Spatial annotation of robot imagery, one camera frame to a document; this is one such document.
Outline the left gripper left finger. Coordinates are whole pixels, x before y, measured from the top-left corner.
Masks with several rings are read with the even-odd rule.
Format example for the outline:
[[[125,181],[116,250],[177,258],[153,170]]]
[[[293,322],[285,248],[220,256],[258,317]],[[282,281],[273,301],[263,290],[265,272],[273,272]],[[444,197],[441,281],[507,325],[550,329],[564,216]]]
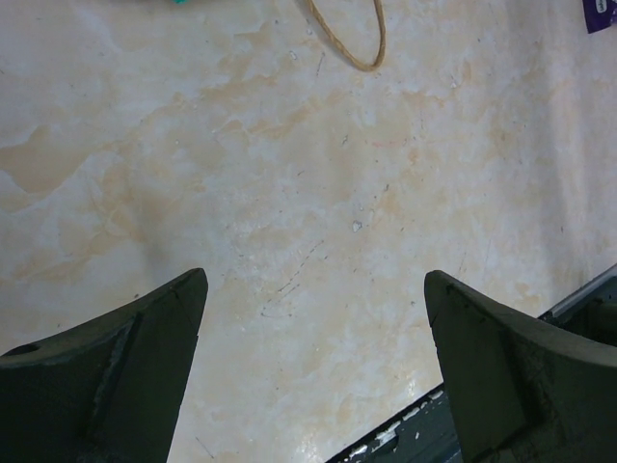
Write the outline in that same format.
[[[1,357],[4,462],[164,462],[196,351],[203,269]]]

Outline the red paper bag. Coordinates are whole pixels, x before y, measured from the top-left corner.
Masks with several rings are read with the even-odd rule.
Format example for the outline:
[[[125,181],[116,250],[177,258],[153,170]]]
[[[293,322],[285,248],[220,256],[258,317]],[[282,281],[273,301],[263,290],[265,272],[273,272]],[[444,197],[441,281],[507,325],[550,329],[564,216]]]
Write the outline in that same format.
[[[307,13],[333,51],[363,72],[379,69],[387,51],[387,24],[382,1],[304,1]]]

